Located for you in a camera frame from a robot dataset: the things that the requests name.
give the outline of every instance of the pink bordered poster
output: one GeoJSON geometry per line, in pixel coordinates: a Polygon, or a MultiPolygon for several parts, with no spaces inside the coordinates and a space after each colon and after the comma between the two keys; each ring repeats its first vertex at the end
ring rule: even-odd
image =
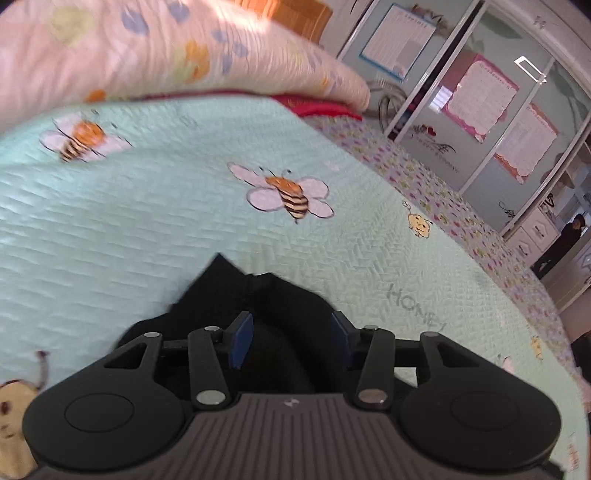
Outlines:
{"type": "Polygon", "coordinates": [[[480,143],[496,125],[519,87],[482,55],[476,55],[441,109],[480,143]]]}
{"type": "Polygon", "coordinates": [[[495,158],[523,184],[544,157],[558,130],[539,107],[530,103],[496,149],[495,158]]]}

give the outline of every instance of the dark jacket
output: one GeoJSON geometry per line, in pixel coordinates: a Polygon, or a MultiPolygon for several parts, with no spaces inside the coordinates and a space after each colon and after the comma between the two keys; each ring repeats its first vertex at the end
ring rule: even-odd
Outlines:
{"type": "Polygon", "coordinates": [[[562,229],[560,237],[544,253],[544,259],[555,264],[558,263],[574,247],[579,238],[581,238],[581,230],[575,230],[572,222],[567,223],[562,229]]]}

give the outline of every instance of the cartoon bee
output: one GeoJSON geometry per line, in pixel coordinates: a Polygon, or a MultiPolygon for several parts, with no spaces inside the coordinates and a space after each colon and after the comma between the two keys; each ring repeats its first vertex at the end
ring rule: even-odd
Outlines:
{"type": "Polygon", "coordinates": [[[542,342],[537,335],[531,337],[531,348],[534,351],[535,357],[541,362],[544,359],[544,354],[542,352],[542,342]]]}
{"type": "Polygon", "coordinates": [[[0,384],[0,477],[24,478],[36,467],[22,435],[22,417],[29,404],[47,384],[47,352],[37,352],[41,364],[38,384],[10,380],[0,384]]]}
{"type": "Polygon", "coordinates": [[[272,212],[285,208],[297,223],[310,212],[319,218],[330,218],[335,212],[321,199],[329,194],[329,188],[323,181],[303,178],[297,181],[288,180],[284,176],[259,175],[252,170],[229,163],[228,168],[238,179],[252,185],[253,189],[246,194],[246,199],[257,210],[272,212]]]}
{"type": "Polygon", "coordinates": [[[408,202],[403,202],[402,205],[408,209],[408,228],[410,228],[416,236],[429,238],[429,234],[431,234],[431,225],[433,224],[432,221],[427,220],[418,213],[412,213],[408,202]]]}
{"type": "Polygon", "coordinates": [[[59,152],[65,162],[100,160],[108,154],[131,148],[126,139],[108,135],[98,124],[85,120],[80,113],[54,120],[54,125],[57,130],[43,132],[39,140],[44,147],[59,152]]]}

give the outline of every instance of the bee wings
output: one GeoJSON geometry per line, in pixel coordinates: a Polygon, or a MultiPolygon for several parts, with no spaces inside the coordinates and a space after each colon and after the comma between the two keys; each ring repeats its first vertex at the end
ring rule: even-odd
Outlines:
{"type": "Polygon", "coordinates": [[[81,159],[85,161],[100,160],[109,154],[123,152],[128,148],[131,148],[131,144],[126,139],[116,135],[107,135],[100,145],[85,152],[81,159]]]}
{"type": "MultiPolygon", "coordinates": [[[[57,130],[43,132],[39,137],[39,141],[48,150],[59,152],[66,142],[70,140],[69,135],[72,134],[74,127],[80,121],[82,121],[82,114],[80,113],[71,113],[56,119],[53,123],[57,130]]],[[[117,135],[106,135],[100,145],[88,149],[80,158],[85,161],[100,160],[109,154],[122,152],[128,148],[131,148],[131,144],[126,139],[117,135]]]]}
{"type": "MultiPolygon", "coordinates": [[[[283,200],[279,191],[269,185],[264,176],[235,163],[229,163],[228,168],[238,180],[243,180],[256,187],[246,194],[248,203],[254,208],[265,212],[283,208],[283,200]]],[[[296,183],[302,188],[304,196],[308,199],[308,211],[311,214],[320,218],[330,218],[335,214],[327,203],[320,200],[329,194],[326,183],[309,177],[298,180],[296,183]]]]}
{"type": "Polygon", "coordinates": [[[229,163],[228,168],[238,180],[245,181],[253,187],[274,189],[267,183],[264,176],[258,175],[252,170],[248,170],[248,168],[244,168],[241,165],[237,165],[235,163],[229,163]]]}
{"type": "Polygon", "coordinates": [[[329,195],[329,187],[326,183],[309,177],[297,180],[296,183],[301,187],[304,196],[308,199],[308,211],[312,215],[319,218],[330,218],[335,214],[330,205],[321,200],[329,195]]]}
{"type": "Polygon", "coordinates": [[[68,115],[64,115],[60,118],[57,118],[53,121],[53,124],[57,127],[57,129],[62,132],[64,135],[71,135],[74,131],[74,127],[82,122],[82,114],[81,113],[70,113],[68,115]]]}

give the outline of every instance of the bee print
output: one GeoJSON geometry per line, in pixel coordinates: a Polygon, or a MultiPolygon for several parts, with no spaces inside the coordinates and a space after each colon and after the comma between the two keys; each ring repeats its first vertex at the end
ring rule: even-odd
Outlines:
{"type": "Polygon", "coordinates": [[[534,351],[535,357],[541,362],[544,359],[544,355],[542,353],[542,342],[537,335],[531,338],[531,348],[534,351]]]}
{"type": "Polygon", "coordinates": [[[228,168],[238,180],[254,187],[246,194],[246,199],[257,210],[272,212],[284,208],[296,223],[307,213],[319,218],[330,218],[335,214],[323,201],[329,194],[323,181],[313,178],[292,181],[272,172],[269,172],[270,176],[259,175],[235,163],[228,164],[228,168]]]}
{"type": "Polygon", "coordinates": [[[54,120],[54,124],[56,130],[43,132],[39,140],[47,149],[58,152],[65,162],[100,160],[108,154],[131,148],[126,139],[108,135],[98,124],[85,120],[80,113],[54,120]]]}
{"type": "Polygon", "coordinates": [[[431,234],[431,225],[433,223],[418,213],[412,213],[408,202],[403,202],[402,205],[408,209],[408,228],[410,228],[418,237],[429,238],[429,235],[431,234]]]}

